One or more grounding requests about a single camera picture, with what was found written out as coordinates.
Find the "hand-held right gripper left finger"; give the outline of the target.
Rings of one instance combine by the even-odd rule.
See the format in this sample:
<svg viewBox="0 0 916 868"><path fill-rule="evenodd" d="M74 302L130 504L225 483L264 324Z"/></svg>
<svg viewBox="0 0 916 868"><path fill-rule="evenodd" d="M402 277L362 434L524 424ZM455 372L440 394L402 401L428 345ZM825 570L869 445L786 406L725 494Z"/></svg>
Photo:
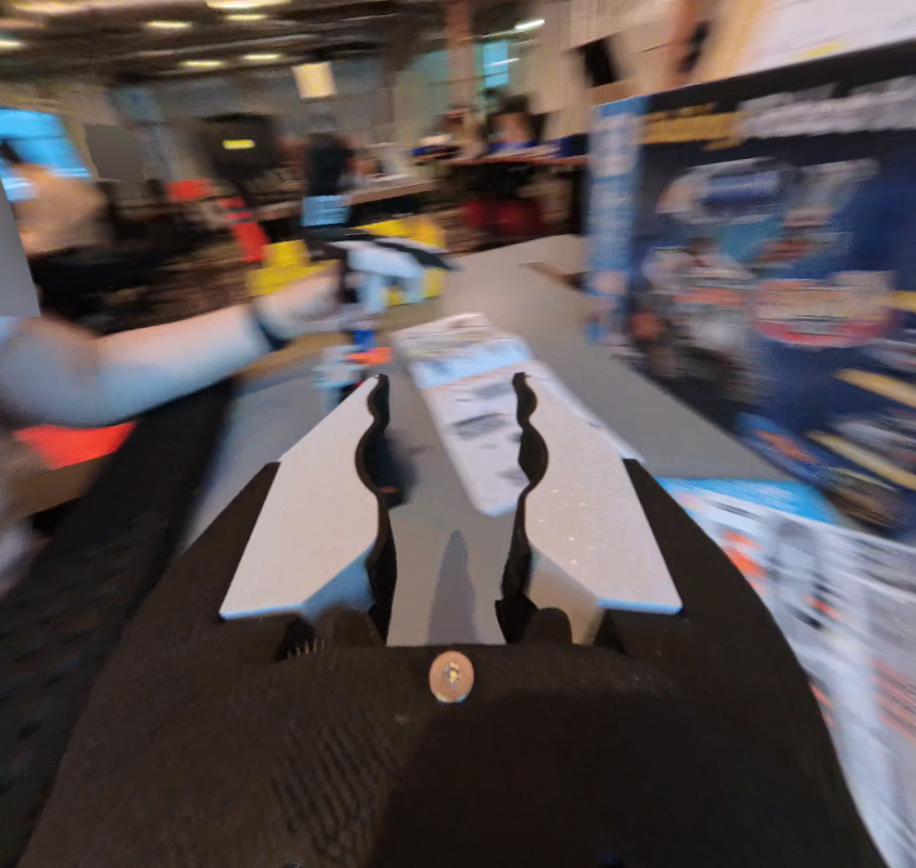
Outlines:
<svg viewBox="0 0 916 868"><path fill-rule="evenodd" d="M219 610L225 622L327 611L368 616L387 639L396 588L387 458L389 380L367 378L273 464L273 479Z"/></svg>

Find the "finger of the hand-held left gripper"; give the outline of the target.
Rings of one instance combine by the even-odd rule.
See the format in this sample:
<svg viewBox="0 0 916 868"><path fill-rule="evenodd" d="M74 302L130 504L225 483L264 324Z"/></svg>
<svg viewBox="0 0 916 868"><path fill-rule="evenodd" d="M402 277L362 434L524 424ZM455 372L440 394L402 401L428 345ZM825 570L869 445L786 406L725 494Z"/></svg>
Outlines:
<svg viewBox="0 0 916 868"><path fill-rule="evenodd" d="M377 276L422 276L427 270L453 269L447 251L397 237L343 238L351 272Z"/></svg>

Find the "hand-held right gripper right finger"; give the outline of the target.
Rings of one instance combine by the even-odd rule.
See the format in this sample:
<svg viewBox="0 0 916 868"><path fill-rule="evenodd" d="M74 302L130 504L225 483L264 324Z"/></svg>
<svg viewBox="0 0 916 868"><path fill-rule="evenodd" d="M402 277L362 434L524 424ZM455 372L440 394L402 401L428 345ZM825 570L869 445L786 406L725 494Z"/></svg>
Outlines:
<svg viewBox="0 0 916 868"><path fill-rule="evenodd" d="M540 610L559 610L576 645L592 644L610 611L681 614L630 454L550 376L520 371L512 386L528 482L496 601L506 643L520 642Z"/></svg>

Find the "black grey brick assembly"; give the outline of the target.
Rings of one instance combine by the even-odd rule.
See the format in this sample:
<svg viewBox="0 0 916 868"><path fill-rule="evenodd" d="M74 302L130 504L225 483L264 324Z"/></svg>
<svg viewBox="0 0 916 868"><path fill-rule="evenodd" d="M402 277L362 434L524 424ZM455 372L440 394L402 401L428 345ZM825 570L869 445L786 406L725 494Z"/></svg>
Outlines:
<svg viewBox="0 0 916 868"><path fill-rule="evenodd" d="M383 346L369 326L347 329L343 344L328 347L314 371L314 385L322 393L324 412L330 413L364 381L386 367L391 358L390 347ZM376 439L369 469L389 509L405 503L408 468L397 456L387 431Z"/></svg>

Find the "person's left forearm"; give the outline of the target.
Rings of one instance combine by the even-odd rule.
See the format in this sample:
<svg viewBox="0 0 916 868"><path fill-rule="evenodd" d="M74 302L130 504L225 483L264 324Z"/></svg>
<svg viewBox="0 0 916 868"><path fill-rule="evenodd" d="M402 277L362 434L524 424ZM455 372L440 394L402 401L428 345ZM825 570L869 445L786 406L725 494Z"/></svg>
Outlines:
<svg viewBox="0 0 916 868"><path fill-rule="evenodd" d="M232 377L269 353L245 306L96 335L2 317L2 416L18 425L111 426Z"/></svg>

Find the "grey desk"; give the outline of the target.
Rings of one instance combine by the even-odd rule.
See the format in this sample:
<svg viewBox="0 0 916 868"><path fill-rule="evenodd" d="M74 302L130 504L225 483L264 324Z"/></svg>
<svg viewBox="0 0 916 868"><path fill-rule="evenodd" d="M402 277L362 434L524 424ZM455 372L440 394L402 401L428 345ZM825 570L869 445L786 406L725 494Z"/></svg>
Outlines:
<svg viewBox="0 0 916 868"><path fill-rule="evenodd" d="M391 309L383 338L440 316L481 313L524 338L581 403L642 458L655 476L785 480L788 476L656 384L587 344L589 302L561 280L584 265L584 241L555 236L465 255L441 297ZM212 470L190 519L187 549L270 461L319 421L312 370L340 335L307 335L242 375ZM396 359L391 381L394 436L413 460L407 503L392 513L397 584L388 639L394 645L502 643L495 613L513 518L470 503L423 399Z"/></svg>

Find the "person's left hand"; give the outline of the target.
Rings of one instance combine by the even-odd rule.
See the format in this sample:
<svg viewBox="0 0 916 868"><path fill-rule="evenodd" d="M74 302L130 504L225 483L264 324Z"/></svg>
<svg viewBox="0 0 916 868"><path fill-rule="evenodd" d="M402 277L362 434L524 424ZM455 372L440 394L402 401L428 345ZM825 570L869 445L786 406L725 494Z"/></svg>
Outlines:
<svg viewBox="0 0 916 868"><path fill-rule="evenodd" d="M335 326L341 308L340 282L336 272L322 272L253 300L271 327L292 341Z"/></svg>

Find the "yellow plastic bin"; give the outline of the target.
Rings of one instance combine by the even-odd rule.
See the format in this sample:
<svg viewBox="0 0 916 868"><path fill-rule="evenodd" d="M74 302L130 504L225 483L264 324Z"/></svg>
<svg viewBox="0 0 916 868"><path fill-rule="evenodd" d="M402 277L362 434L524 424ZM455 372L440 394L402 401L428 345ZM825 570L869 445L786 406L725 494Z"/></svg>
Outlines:
<svg viewBox="0 0 916 868"><path fill-rule="evenodd" d="M359 228L334 227L335 230L357 230L378 237L397 237L417 241L444 251L445 234L443 230L427 216L416 215L402 219L384 220ZM301 230L298 238L276 243L264 243L250 247L246 252L246 291L249 296L259 296L281 290L297 280L314 276L323 263L313 261L308 255L302 240ZM442 296L446 271L430 269L426 271L426 299ZM402 305L399 291L390 290L390 305Z"/></svg>

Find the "black wristband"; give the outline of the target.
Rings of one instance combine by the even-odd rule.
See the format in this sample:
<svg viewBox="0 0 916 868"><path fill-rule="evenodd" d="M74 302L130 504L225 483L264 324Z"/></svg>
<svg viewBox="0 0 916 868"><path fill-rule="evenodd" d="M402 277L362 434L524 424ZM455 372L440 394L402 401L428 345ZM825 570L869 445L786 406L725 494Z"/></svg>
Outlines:
<svg viewBox="0 0 916 868"><path fill-rule="evenodd" d="M280 335L271 327L257 301L252 300L247 303L246 315L250 326L257 332L258 338L263 342L268 353L277 353L289 347L290 339Z"/></svg>

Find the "black monitor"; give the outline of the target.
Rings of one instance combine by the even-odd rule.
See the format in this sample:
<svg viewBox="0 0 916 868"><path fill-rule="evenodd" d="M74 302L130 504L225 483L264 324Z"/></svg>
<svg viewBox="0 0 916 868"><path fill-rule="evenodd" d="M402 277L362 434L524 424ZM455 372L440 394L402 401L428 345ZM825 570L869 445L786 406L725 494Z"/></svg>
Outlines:
<svg viewBox="0 0 916 868"><path fill-rule="evenodd" d="M258 113L231 113L202 118L200 143L217 172L258 176L281 166L272 118Z"/></svg>

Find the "open white instruction booklet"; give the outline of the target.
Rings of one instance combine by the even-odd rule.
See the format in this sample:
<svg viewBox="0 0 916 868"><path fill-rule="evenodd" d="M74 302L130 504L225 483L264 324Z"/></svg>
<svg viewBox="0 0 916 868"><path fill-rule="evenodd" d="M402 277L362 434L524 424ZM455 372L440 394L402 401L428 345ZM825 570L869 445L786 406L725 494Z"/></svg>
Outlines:
<svg viewBox="0 0 916 868"><path fill-rule="evenodd" d="M467 313L404 328L391 336L395 352L429 409L471 504L483 515L513 512L528 484L519 463L521 427L513 379L526 374L546 384L622 458L641 455L599 420L557 374L537 361L526 341Z"/></svg>

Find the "orange panel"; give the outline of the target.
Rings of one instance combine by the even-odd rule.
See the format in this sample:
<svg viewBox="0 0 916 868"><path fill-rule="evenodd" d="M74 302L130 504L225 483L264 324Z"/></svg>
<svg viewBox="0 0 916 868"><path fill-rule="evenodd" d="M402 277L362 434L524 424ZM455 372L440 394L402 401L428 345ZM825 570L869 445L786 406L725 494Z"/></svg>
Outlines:
<svg viewBox="0 0 916 868"><path fill-rule="evenodd" d="M103 428L28 427L14 436L52 471L97 461L119 450L135 424Z"/></svg>

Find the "white orange sticker sheet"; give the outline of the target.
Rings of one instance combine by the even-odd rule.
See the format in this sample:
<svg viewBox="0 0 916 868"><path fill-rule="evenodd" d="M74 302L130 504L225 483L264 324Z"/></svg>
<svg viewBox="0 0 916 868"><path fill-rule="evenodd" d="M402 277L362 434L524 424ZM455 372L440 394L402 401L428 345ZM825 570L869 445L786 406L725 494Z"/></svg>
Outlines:
<svg viewBox="0 0 916 868"><path fill-rule="evenodd" d="M748 502L686 507L789 642L885 862L914 866L914 548Z"/></svg>

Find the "blue robot kit box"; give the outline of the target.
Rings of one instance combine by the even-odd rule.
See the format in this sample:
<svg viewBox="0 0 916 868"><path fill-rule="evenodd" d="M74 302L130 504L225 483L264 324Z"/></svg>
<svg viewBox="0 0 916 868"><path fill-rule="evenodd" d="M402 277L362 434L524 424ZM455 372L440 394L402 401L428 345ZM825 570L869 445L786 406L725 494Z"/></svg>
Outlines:
<svg viewBox="0 0 916 868"><path fill-rule="evenodd" d="M605 94L591 123L589 333L845 516L914 534L914 41Z"/></svg>

